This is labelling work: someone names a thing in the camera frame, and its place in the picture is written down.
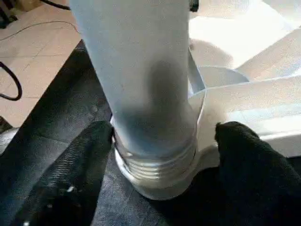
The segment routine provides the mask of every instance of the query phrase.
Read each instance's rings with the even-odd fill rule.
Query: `black cloth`
[[[110,117],[102,88],[80,43],[0,157],[0,225],[9,225],[42,173],[84,128]],[[301,172],[300,158],[288,161]],[[184,194],[155,202],[133,189],[110,152],[92,225],[222,225],[235,205],[223,188],[219,171],[204,170]]]
[[[233,208],[224,225],[300,225],[301,177],[268,143],[247,126],[216,126],[219,179]]]

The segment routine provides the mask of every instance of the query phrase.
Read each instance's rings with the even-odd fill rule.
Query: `white plastic part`
[[[116,151],[118,167],[142,195],[154,200],[176,197],[198,172],[219,165],[215,126],[227,121],[249,126],[285,157],[301,156],[300,85],[301,77],[290,77],[209,88],[191,97],[189,102],[199,114],[198,149],[190,167],[173,184],[152,186],[133,177]]]
[[[200,0],[199,14],[202,16],[235,18],[245,14],[260,0]]]

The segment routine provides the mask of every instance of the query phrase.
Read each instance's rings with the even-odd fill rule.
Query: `black cable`
[[[76,29],[76,27],[75,27],[74,24],[69,23],[69,22],[67,22],[67,21],[60,21],[60,20],[58,20],[58,21],[42,22],[42,23],[38,23],[38,24],[33,24],[33,25],[30,25],[30,26],[27,26],[27,27],[25,27],[25,28],[23,28],[23,29],[17,31],[17,32],[14,33],[14,34],[11,34],[11,35],[9,35],[9,36],[3,38],[3,39],[0,39],[0,41],[3,41],[3,40],[8,39],[8,38],[10,38],[10,37],[12,37],[12,36],[15,36],[16,34],[19,34],[20,32],[22,32],[22,31],[24,31],[24,30],[26,30],[26,29],[28,29],[28,28],[31,28],[31,27],[34,27],[34,26],[37,26],[37,25],[41,25],[41,24],[50,24],[50,23],[66,23],[66,24],[70,24],[70,25],[74,28],[74,30],[75,30],[78,34],[80,34],[79,31]]]
[[[4,98],[6,100],[12,100],[12,101],[17,101],[17,100],[21,99],[22,87],[21,87],[21,84],[20,84],[17,76],[1,61],[0,61],[0,67],[2,67],[11,76],[11,78],[14,80],[14,82],[17,86],[17,89],[18,89],[18,95],[16,97],[9,97],[2,93],[0,93],[0,97]]]
[[[51,5],[51,6],[60,8],[60,9],[71,10],[69,6],[64,6],[64,5],[57,4],[57,3],[54,3],[54,2],[48,1],[48,0],[41,0],[41,1],[48,4],[48,5]]]

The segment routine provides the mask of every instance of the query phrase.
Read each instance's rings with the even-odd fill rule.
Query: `beige floor tile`
[[[61,29],[43,48],[39,56],[68,55],[80,41],[80,35],[71,29]]]
[[[55,34],[56,30],[39,30],[37,27],[25,30],[1,42],[0,57],[34,57]]]
[[[20,127],[38,100],[38,98],[23,97],[18,101],[8,101],[0,98],[0,115],[13,127]]]
[[[68,56],[37,56],[19,74],[23,89],[23,97],[41,97]],[[15,84],[11,84],[5,93],[10,96],[17,95]]]
[[[75,18],[72,15],[71,11],[58,9],[49,5],[43,5],[41,7],[41,11],[43,11],[42,15],[36,18],[34,23],[43,23],[50,21],[66,21],[71,24],[76,24]],[[42,25],[43,29],[61,29],[61,28],[70,28],[73,27],[66,23],[49,23]]]
[[[27,65],[33,60],[33,57],[21,57],[21,58],[0,58],[3,62],[16,76],[27,67]],[[8,86],[13,83],[12,78],[9,74],[0,68],[0,93],[8,88]]]
[[[18,20],[10,23],[5,29],[0,30],[0,39],[3,39],[13,33],[16,33],[24,27],[33,24],[34,21],[41,15],[43,14],[40,7],[37,7],[29,12],[18,11]]]

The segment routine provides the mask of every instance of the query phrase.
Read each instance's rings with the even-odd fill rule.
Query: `black fabric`
[[[93,122],[84,129],[43,173],[11,225],[90,225],[112,132],[106,121]]]
[[[9,225],[42,173],[84,128],[110,117],[102,88],[80,43],[0,157],[0,225]],[[301,172],[300,158],[289,162]],[[218,168],[207,169],[179,197],[150,201],[121,175],[110,152],[92,225],[225,225],[235,205],[219,178]]]
[[[238,122],[216,126],[220,181],[233,203],[226,225],[299,225],[301,177],[284,156]]]

